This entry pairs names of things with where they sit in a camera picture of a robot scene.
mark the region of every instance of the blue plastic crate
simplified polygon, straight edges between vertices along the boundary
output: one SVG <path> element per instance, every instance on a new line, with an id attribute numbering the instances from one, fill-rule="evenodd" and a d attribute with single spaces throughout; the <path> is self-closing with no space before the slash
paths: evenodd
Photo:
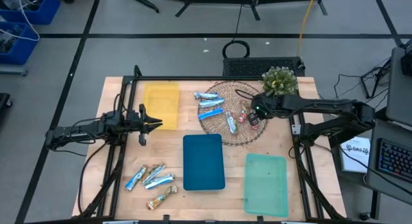
<path id="1" fill-rule="evenodd" d="M 0 29 L 6 31 L 7 29 L 13 29 L 15 25 L 22 28 L 21 37 L 37 38 L 33 30 L 25 23 L 0 22 Z M 36 44 L 37 41 L 16 39 L 8 53 L 0 53 L 0 64 L 26 64 Z"/>
<path id="2" fill-rule="evenodd" d="M 50 24 L 59 9 L 59 0 L 41 0 L 41 5 L 36 11 L 25 10 L 27 19 L 32 24 Z M 20 10 L 0 10 L 0 15 L 7 21 L 26 23 L 26 19 Z"/>

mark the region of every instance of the yellow plastic tray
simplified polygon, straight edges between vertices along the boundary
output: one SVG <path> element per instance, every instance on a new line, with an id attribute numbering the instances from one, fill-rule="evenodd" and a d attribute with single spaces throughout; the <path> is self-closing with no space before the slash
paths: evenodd
<path id="1" fill-rule="evenodd" d="M 179 84 L 150 82 L 144 87 L 144 106 L 147 114 L 163 120 L 157 129 L 175 130 L 178 125 Z"/>

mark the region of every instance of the potted plant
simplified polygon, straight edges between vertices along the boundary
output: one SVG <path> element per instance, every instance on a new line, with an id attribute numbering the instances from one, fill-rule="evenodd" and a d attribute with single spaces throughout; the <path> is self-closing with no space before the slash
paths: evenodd
<path id="1" fill-rule="evenodd" d="M 287 67 L 271 67 L 262 74 L 263 89 L 267 95 L 293 95 L 297 92 L 297 81 L 294 71 Z"/>

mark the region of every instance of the round wire tray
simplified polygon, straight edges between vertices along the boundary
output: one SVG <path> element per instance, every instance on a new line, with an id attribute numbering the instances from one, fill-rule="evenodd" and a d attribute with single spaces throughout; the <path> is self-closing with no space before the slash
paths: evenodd
<path id="1" fill-rule="evenodd" d="M 259 94 L 257 89 L 243 82 L 219 82 L 209 88 L 206 93 L 217 92 L 219 97 L 225 99 L 225 102 L 221 105 L 224 112 L 222 114 L 200 120 L 200 125 L 207 134 L 220 134 L 223 144 L 233 146 L 252 143 L 258 139 L 260 135 L 262 135 L 267 125 L 267 120 L 260 121 L 258 128 L 255 130 L 251 128 L 247 118 L 244 123 L 237 121 L 241 114 L 242 102 L 246 101 L 250 105 L 250 100 L 240 97 L 235 92 L 235 89 L 240 89 L 250 93 L 251 95 Z M 216 108 L 216 106 L 208 108 L 201 108 L 198 106 L 198 115 Z M 233 118 L 236 120 L 238 132 L 235 135 L 233 135 L 229 130 L 229 125 L 226 120 L 226 111 L 230 111 Z"/>

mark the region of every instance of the keyboard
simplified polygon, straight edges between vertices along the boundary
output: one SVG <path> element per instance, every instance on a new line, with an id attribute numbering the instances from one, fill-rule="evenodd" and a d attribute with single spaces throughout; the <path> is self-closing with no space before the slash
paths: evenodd
<path id="1" fill-rule="evenodd" d="M 379 139 L 377 170 L 412 182 L 412 150 L 384 138 Z"/>

